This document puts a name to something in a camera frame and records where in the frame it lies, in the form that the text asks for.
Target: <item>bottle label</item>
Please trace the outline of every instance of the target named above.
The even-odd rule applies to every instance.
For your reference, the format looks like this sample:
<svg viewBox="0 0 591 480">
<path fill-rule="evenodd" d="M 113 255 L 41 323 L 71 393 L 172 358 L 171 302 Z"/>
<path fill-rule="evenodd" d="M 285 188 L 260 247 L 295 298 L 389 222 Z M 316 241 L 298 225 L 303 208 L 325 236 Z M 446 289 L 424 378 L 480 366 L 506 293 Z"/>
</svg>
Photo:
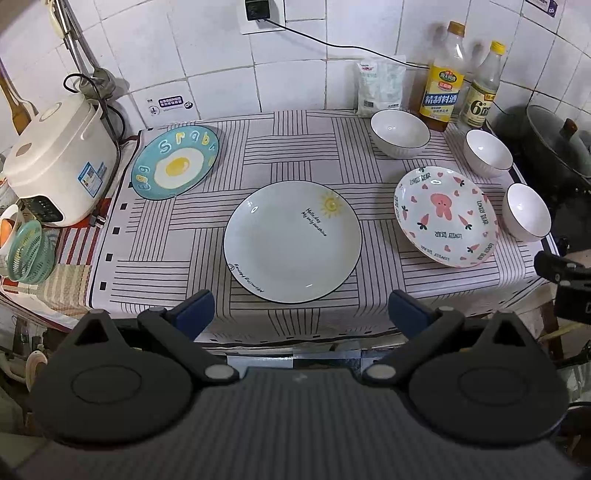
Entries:
<svg viewBox="0 0 591 480">
<path fill-rule="evenodd" d="M 435 120 L 449 122 L 463 81 L 464 75 L 432 65 L 420 113 Z"/>
<path fill-rule="evenodd" d="M 472 83 L 466 103 L 462 109 L 462 119 L 471 127 L 480 128 L 491 110 L 492 102 L 496 97 L 495 92 L 488 92 L 480 86 Z"/>
</svg>

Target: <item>bowl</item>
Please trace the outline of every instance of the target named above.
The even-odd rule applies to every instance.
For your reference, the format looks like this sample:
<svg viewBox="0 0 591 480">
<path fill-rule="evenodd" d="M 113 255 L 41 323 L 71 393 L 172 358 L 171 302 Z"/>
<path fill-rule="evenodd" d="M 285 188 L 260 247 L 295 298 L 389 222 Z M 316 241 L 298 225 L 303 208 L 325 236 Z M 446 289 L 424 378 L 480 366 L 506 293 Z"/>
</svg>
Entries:
<svg viewBox="0 0 591 480">
<path fill-rule="evenodd" d="M 536 242 L 550 233 L 548 207 L 534 189 L 522 183 L 509 187 L 503 199 L 503 220 L 517 240 Z"/>
<path fill-rule="evenodd" d="M 464 156 L 470 168 L 481 177 L 499 177 L 513 166 L 513 155 L 494 135 L 470 130 L 464 140 Z"/>
<path fill-rule="evenodd" d="M 380 110 L 371 119 L 371 136 L 390 158 L 414 158 L 431 140 L 421 119 L 403 110 Z"/>
</svg>

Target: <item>rice cooker lid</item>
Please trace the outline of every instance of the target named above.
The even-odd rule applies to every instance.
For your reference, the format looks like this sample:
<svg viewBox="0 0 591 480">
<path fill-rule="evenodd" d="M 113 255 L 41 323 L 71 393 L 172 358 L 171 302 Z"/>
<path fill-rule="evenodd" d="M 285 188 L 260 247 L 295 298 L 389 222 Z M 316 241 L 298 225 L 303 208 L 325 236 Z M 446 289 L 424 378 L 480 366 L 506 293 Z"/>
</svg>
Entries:
<svg viewBox="0 0 591 480">
<path fill-rule="evenodd" d="M 91 109 L 84 95 L 75 93 L 38 114 L 27 125 L 4 162 L 3 173 L 8 183 L 20 174 L 31 172 L 32 167 L 45 169 L 55 161 Z M 43 165 L 35 165 L 40 160 Z"/>
</svg>

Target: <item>plate rim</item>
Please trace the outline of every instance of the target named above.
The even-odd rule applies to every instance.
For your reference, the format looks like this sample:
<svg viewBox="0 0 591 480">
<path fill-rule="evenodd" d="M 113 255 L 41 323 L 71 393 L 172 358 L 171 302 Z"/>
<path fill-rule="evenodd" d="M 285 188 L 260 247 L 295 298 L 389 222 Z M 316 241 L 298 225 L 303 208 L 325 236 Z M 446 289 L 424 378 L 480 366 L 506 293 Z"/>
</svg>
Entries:
<svg viewBox="0 0 591 480">
<path fill-rule="evenodd" d="M 133 185 L 133 182 L 134 182 L 134 168 L 135 168 L 135 165 L 136 165 L 136 163 L 138 162 L 139 158 L 142 156 L 142 153 L 144 153 L 144 150 L 145 150 L 146 148 L 148 148 L 148 147 L 149 147 L 149 146 L 150 146 L 152 143 L 154 143 L 156 140 L 158 140 L 160 137 L 162 137 L 163 135 L 167 135 L 167 134 L 169 134 L 170 132 L 174 132 L 175 130 L 178 130 L 178 129 L 180 129 L 180 128 L 187 128 L 187 127 L 201 127 L 201 128 L 204 128 L 205 130 L 208 130 L 209 132 L 211 132 L 211 133 L 213 134 L 213 136 L 216 138 L 216 141 L 217 141 L 217 152 L 216 152 L 216 157 L 215 157 L 215 159 L 213 160 L 213 163 L 212 163 L 212 164 L 209 166 L 209 168 L 208 168 L 208 169 L 205 171 L 205 173 L 204 173 L 203 177 L 201 177 L 201 179 L 200 179 L 200 180 L 199 180 L 199 181 L 198 181 L 198 182 L 197 182 L 195 185 L 193 185 L 193 186 L 189 187 L 189 188 L 188 188 L 187 190 L 185 190 L 184 192 L 181 192 L 181 193 L 175 193 L 174 195 L 172 195 L 172 196 L 170 196 L 170 197 L 163 198 L 163 199 L 152 199 L 152 198 L 147 198 L 147 197 L 145 197 L 145 196 L 144 196 L 144 195 L 142 195 L 140 192 L 138 192 L 138 191 L 135 189 L 134 185 Z M 154 139 L 153 139 L 153 140 L 152 140 L 150 143 L 148 143 L 148 144 L 147 144 L 147 145 L 146 145 L 146 146 L 145 146 L 145 147 L 142 149 L 142 151 L 141 151 L 141 152 L 139 152 L 139 155 L 138 155 L 138 156 L 137 156 L 137 158 L 135 159 L 135 161 L 134 161 L 133 165 L 131 166 L 131 171 L 129 172 L 129 174 L 131 175 L 131 183 L 132 183 L 132 188 L 134 189 L 134 192 L 135 192 L 135 193 L 137 193 L 137 194 L 138 194 L 140 197 L 142 197 L 142 198 L 143 198 L 143 199 L 145 199 L 145 200 L 150 200 L 151 202 L 162 202 L 162 201 L 164 201 L 164 200 L 170 200 L 171 198 L 175 198 L 175 197 L 177 197 L 177 196 L 179 196 L 179 195 L 182 195 L 183 193 L 185 193 L 185 192 L 189 191 L 189 190 L 190 190 L 190 189 L 192 189 L 193 187 L 195 187 L 195 186 L 199 185 L 199 184 L 200 184 L 200 183 L 201 183 L 203 180 L 205 180 L 205 177 L 207 177 L 207 174 L 209 174 L 209 172 L 211 171 L 211 169 L 213 168 L 213 166 L 214 166 L 214 165 L 217 163 L 217 158 L 219 157 L 219 154 L 220 154 L 220 140 L 219 140 L 219 138 L 217 137 L 217 134 L 216 134 L 216 133 L 215 133 L 215 132 L 214 132 L 214 131 L 213 131 L 211 128 L 209 128 L 209 127 L 204 127 L 203 125 L 183 125 L 182 127 L 174 127 L 174 128 L 172 128 L 172 129 L 170 129 L 170 130 L 167 130 L 166 132 L 164 132 L 164 133 L 161 133 L 160 135 L 158 135 L 158 136 L 157 136 L 156 138 L 154 138 Z"/>
<path fill-rule="evenodd" d="M 450 168 L 446 168 L 446 167 L 440 167 L 439 165 L 427 165 L 427 166 L 425 166 L 425 167 L 417 167 L 417 168 L 414 168 L 414 169 L 412 169 L 411 171 L 408 171 L 408 172 L 406 172 L 406 173 L 404 174 L 404 176 L 403 176 L 403 177 L 402 177 L 402 178 L 401 178 L 401 179 L 398 181 L 398 185 L 396 185 L 396 188 L 394 189 L 394 197 L 396 197 L 396 195 L 397 195 L 397 194 L 396 194 L 396 192 L 397 192 L 397 190 L 398 190 L 398 187 L 399 187 L 399 186 L 402 184 L 402 181 L 403 181 L 403 180 L 404 180 L 404 179 L 405 179 L 407 176 L 409 176 L 409 175 L 410 175 L 412 172 L 414 172 L 415 170 L 418 170 L 419 168 L 442 168 L 443 170 L 448 170 L 448 171 L 451 171 L 452 173 L 459 175 L 459 176 L 460 176 L 460 177 L 461 177 L 463 180 L 466 180 L 467 182 L 469 182 L 469 183 L 472 183 L 472 184 L 473 184 L 473 185 L 474 185 L 474 186 L 475 186 L 475 187 L 476 187 L 476 188 L 477 188 L 477 189 L 478 189 L 478 190 L 479 190 L 481 193 L 483 193 L 483 194 L 484 194 L 484 192 L 482 191 L 482 189 L 481 189 L 481 188 L 480 188 L 478 185 L 476 185 L 476 183 L 474 183 L 474 182 L 473 182 L 473 181 L 471 181 L 471 180 L 470 180 L 468 177 L 466 177 L 466 176 L 465 176 L 463 173 L 460 173 L 460 172 L 458 172 L 458 171 L 456 171 L 456 170 L 452 170 L 452 169 L 450 169 Z M 395 200 L 394 198 L 392 198 L 392 201 L 394 202 L 394 216 L 396 217 L 396 221 L 398 222 L 398 226 L 400 227 L 400 229 L 401 229 L 401 230 L 402 230 L 402 232 L 404 233 L 404 236 L 405 236 L 405 237 L 406 237 L 406 238 L 407 238 L 407 239 L 408 239 L 408 240 L 409 240 L 409 241 L 410 241 L 410 242 L 413 244 L 413 246 L 414 246 L 414 247 L 415 247 L 415 248 L 416 248 L 416 249 L 417 249 L 419 252 L 421 252 L 423 255 L 425 255 L 425 257 L 427 257 L 427 258 L 430 258 L 430 259 L 431 259 L 431 260 L 433 260 L 434 262 L 437 262 L 437 263 L 439 263 L 439 264 L 441 264 L 441 265 L 445 265 L 446 267 L 450 267 L 450 268 L 473 268 L 473 267 L 477 267 L 478 265 L 481 265 L 481 264 L 482 264 L 482 263 L 484 263 L 486 260 L 488 260 L 488 258 L 489 258 L 489 257 L 490 257 L 490 256 L 491 256 L 491 255 L 492 255 L 494 252 L 495 252 L 495 250 L 496 250 L 496 246 L 499 244 L 499 239 L 498 239 L 498 238 L 496 237 L 496 235 L 495 235 L 495 238 L 493 239 L 493 240 L 494 240 L 494 243 L 495 243 L 494 247 L 493 247 L 493 248 L 491 248 L 491 251 L 490 251 L 490 252 L 488 252 L 488 253 L 486 254 L 486 256 L 484 256 L 484 257 L 482 258 L 482 260 L 480 260 L 480 261 L 476 262 L 476 263 L 475 263 L 475 264 L 473 264 L 473 265 L 465 265 L 465 266 L 451 265 L 451 264 L 449 264 L 449 263 L 447 263 L 447 262 L 444 262 L 444 261 L 442 261 L 442 260 L 441 260 L 441 258 L 436 258 L 434 255 L 430 255 L 429 253 L 427 253 L 427 252 L 423 251 L 423 250 L 420 248 L 420 246 L 419 246 L 419 245 L 417 245 L 417 243 L 415 242 L 415 239 L 413 239 L 413 238 L 412 238 L 412 237 L 411 237 L 411 236 L 410 236 L 408 233 L 406 233 L 406 231 L 404 230 L 404 228 L 402 228 L 402 225 L 400 224 L 400 220 L 398 219 L 398 215 L 397 215 L 397 213 L 396 213 L 396 200 Z M 499 221 L 499 219 L 498 219 L 498 217 L 497 217 L 497 215 L 496 215 L 496 212 L 495 212 L 495 209 L 494 209 L 494 207 L 492 208 L 492 212 L 495 214 L 495 221 L 497 221 L 497 222 L 498 222 L 498 221 Z"/>
<path fill-rule="evenodd" d="M 315 297 L 313 299 L 310 300 L 302 300 L 302 301 L 277 301 L 277 300 L 271 300 L 271 299 L 266 299 L 265 297 L 254 293 L 253 291 L 249 290 L 248 288 L 246 288 L 241 282 L 240 280 L 238 280 L 236 274 L 234 273 L 234 270 L 230 269 L 230 263 L 228 262 L 228 258 L 226 256 L 226 235 L 228 234 L 228 225 L 230 224 L 230 221 L 232 220 L 232 217 L 234 216 L 234 214 L 236 213 L 236 211 L 238 210 L 238 207 L 240 205 L 242 205 L 245 201 L 247 201 L 252 195 L 254 195 L 255 193 L 259 192 L 260 190 L 266 189 L 267 187 L 271 187 L 272 185 L 277 185 L 279 183 L 285 183 L 285 182 L 298 182 L 298 183 L 314 183 L 316 185 L 320 185 L 321 187 L 324 187 L 328 190 L 330 190 L 331 192 L 336 193 L 348 206 L 349 208 L 351 208 L 351 211 L 353 212 L 353 214 L 355 215 L 355 219 L 357 220 L 357 227 L 359 228 L 359 236 L 361 238 L 361 241 L 359 242 L 359 253 L 357 254 L 357 260 L 355 260 L 355 264 L 353 265 L 353 268 L 351 269 L 351 271 L 349 272 L 349 274 L 345 277 L 345 279 L 339 283 L 339 285 L 337 287 L 335 287 L 334 289 L 332 289 L 331 291 L 324 293 L 318 297 Z M 354 272 L 355 268 L 357 268 L 357 265 L 359 264 L 359 260 L 361 259 L 361 250 L 363 250 L 363 229 L 361 228 L 361 222 L 359 221 L 359 216 L 357 215 L 357 212 L 355 212 L 355 209 L 351 206 L 351 204 L 337 191 L 331 189 L 330 187 L 327 187 L 326 185 L 322 184 L 322 183 L 318 183 L 316 181 L 311 181 L 311 180 L 281 180 L 281 181 L 276 181 L 275 183 L 270 183 L 269 185 L 265 185 L 264 187 L 261 187 L 257 190 L 255 190 L 254 192 L 252 192 L 248 197 L 246 197 L 243 201 L 240 202 L 240 204 L 238 204 L 238 206 L 234 209 L 234 211 L 232 212 L 232 215 L 230 215 L 230 218 L 228 220 L 228 223 L 226 224 L 226 228 L 224 230 L 223 233 L 223 239 L 222 239 L 222 250 L 223 250 L 223 257 L 224 260 L 226 262 L 226 268 L 230 271 L 230 273 L 232 274 L 232 276 L 234 277 L 234 279 L 251 295 L 254 295 L 255 297 L 260 298 L 261 300 L 265 300 L 271 303 L 277 303 L 279 305 L 301 305 L 303 303 L 309 303 L 311 301 L 316 301 L 316 300 L 320 300 L 323 299 L 324 297 L 326 297 L 327 295 L 330 295 L 331 293 L 333 293 L 334 291 L 338 290 L 344 283 L 345 281 L 347 281 L 347 279 L 351 276 L 351 274 Z"/>
</svg>

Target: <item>striped tablecloth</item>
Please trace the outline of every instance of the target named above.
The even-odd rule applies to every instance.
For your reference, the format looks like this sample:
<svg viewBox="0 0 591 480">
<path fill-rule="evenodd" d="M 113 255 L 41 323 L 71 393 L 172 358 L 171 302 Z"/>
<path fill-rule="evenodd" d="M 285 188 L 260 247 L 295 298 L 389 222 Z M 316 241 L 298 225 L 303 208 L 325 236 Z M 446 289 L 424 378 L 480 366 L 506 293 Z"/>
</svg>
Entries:
<svg viewBox="0 0 591 480">
<path fill-rule="evenodd" d="M 493 256 L 460 270 L 429 260 L 400 230 L 394 189 L 414 168 L 437 165 L 461 172 L 487 194 L 497 214 L 507 187 L 522 181 L 516 171 L 491 180 L 471 172 L 462 133 L 454 125 L 444 134 L 434 132 L 419 157 L 392 160 L 372 143 L 369 121 L 349 112 L 284 111 L 194 124 L 208 126 L 220 140 L 214 169 L 188 192 L 159 202 L 135 193 L 127 169 L 95 248 L 87 305 L 133 316 L 150 306 L 173 307 L 208 288 L 216 298 L 216 318 L 198 341 L 261 346 L 392 331 L 386 306 L 395 288 L 470 315 L 509 307 L 542 282 L 533 257 L 543 244 L 554 249 L 550 238 L 524 244 L 503 231 Z M 142 132 L 136 155 L 177 126 Z M 251 295 L 232 277 L 222 251 L 237 205 L 281 180 L 329 186 L 361 222 L 363 246 L 355 271 L 335 292 L 307 304 L 273 304 Z M 84 258 L 85 251 L 69 250 L 68 257 Z"/>
</svg>

